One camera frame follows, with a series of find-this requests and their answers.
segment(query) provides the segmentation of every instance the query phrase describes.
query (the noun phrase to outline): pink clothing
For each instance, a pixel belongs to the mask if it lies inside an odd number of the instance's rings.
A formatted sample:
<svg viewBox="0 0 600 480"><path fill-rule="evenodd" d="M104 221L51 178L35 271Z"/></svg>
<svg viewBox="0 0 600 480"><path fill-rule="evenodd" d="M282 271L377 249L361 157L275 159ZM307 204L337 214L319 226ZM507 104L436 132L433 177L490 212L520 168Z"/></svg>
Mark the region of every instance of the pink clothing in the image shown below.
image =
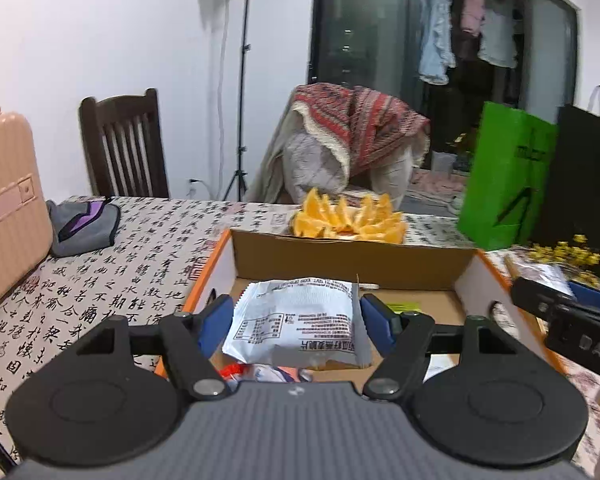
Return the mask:
<svg viewBox="0 0 600 480"><path fill-rule="evenodd" d="M480 24L484 18L484 0L464 0L460 27L474 38L480 34Z"/></svg>

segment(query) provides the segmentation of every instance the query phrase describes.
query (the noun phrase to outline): metal screw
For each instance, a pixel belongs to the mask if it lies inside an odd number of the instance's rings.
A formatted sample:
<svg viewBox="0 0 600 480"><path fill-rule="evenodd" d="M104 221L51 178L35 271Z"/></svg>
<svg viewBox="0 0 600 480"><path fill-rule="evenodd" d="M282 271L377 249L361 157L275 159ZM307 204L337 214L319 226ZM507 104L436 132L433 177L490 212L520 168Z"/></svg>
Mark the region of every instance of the metal screw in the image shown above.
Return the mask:
<svg viewBox="0 0 600 480"><path fill-rule="evenodd" d="M200 379L193 385L193 391L204 397L220 395L224 388L224 383L218 379Z"/></svg>
<svg viewBox="0 0 600 480"><path fill-rule="evenodd" d="M374 379L367 386L373 393L378 395L391 395L400 389L400 384L397 381L387 377Z"/></svg>

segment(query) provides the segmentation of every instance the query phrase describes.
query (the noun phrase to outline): floor lamp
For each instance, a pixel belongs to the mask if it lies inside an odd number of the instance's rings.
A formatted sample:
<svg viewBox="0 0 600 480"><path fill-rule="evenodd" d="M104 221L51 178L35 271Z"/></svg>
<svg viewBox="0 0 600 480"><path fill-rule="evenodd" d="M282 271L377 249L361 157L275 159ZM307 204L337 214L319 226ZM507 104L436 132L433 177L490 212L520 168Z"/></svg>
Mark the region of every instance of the floor lamp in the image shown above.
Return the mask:
<svg viewBox="0 0 600 480"><path fill-rule="evenodd" d="M237 183L238 189L238 202L242 201L244 193L247 191L247 183L244 179L246 173L242 168L242 155L247 151L247 147L244 145L242 138L242 119L244 115L244 61L247 52L251 49L251 45L247 44L247 18L249 15L249 2L250 0L244 0L244 15L242 17L242 44L240 46L240 86L238 90L238 139L236 147L237 155L237 169L234 172L234 176L229 183L229 186L224 193L223 200L226 200L229 196L231 188L234 186L234 182Z"/></svg>

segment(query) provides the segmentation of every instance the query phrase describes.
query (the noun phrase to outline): wooden chair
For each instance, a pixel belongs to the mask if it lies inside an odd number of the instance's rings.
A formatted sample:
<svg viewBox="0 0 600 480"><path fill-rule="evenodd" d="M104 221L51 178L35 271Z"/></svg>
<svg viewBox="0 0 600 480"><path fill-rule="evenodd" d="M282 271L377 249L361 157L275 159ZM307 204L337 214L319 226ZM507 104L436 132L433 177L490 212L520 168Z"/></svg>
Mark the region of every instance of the wooden chair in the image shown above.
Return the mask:
<svg viewBox="0 0 600 480"><path fill-rule="evenodd" d="M78 114L95 194L169 197L155 88L99 102L87 97Z"/></svg>

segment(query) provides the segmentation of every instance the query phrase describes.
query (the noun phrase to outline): black shopping bag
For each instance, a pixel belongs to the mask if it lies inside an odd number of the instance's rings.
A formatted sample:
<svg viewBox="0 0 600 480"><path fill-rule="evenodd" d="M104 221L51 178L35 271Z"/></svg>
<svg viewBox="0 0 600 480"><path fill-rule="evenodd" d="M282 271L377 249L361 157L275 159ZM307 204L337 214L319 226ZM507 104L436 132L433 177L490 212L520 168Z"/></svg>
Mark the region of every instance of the black shopping bag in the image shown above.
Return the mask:
<svg viewBox="0 0 600 480"><path fill-rule="evenodd" d="M589 108L598 95L596 87ZM541 245L584 234L600 252L600 117L567 105L558 115L558 140L544 202L531 240ZM600 264L593 271L600 277Z"/></svg>

